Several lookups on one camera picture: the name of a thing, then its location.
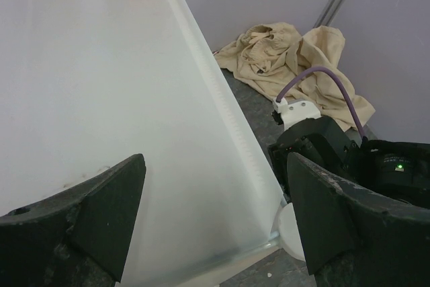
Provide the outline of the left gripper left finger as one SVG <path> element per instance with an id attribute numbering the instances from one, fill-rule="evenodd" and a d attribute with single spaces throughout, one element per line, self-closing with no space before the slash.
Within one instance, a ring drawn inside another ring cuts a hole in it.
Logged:
<path id="1" fill-rule="evenodd" d="M 124 272 L 146 165 L 135 154 L 1 217 L 2 286 L 114 286 Z"/>

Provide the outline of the white plastic cube cabinet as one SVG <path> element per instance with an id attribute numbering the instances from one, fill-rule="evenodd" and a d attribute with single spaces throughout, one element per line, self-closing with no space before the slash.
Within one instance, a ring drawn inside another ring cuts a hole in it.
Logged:
<path id="1" fill-rule="evenodd" d="M 219 286 L 286 199 L 185 0 L 1 0 L 1 217 L 146 165 L 115 286 Z"/>

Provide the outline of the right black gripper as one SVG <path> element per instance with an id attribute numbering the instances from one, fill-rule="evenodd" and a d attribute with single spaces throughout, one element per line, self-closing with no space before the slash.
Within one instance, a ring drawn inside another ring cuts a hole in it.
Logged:
<path id="1" fill-rule="evenodd" d="M 362 182 L 363 152 L 330 117 L 307 118 L 285 130 L 268 146 L 273 172 L 284 194 L 291 199 L 288 157 L 298 153 L 322 168 L 354 183 Z"/>

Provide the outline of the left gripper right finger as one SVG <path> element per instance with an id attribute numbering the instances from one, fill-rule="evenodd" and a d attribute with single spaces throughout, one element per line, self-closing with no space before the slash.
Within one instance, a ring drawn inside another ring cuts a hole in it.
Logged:
<path id="1" fill-rule="evenodd" d="M 429 210 L 377 194 L 292 153 L 290 195 L 317 286 L 428 286 Z"/>

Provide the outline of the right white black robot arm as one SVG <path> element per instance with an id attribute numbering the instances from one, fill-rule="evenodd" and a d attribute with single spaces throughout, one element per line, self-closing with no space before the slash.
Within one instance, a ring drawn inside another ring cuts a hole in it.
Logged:
<path id="1" fill-rule="evenodd" d="M 365 138 L 358 145 L 330 117 L 305 119 L 268 147 L 275 176 L 290 192 L 287 160 L 298 153 L 359 185 L 422 208 L 429 207 L 429 145 Z"/>

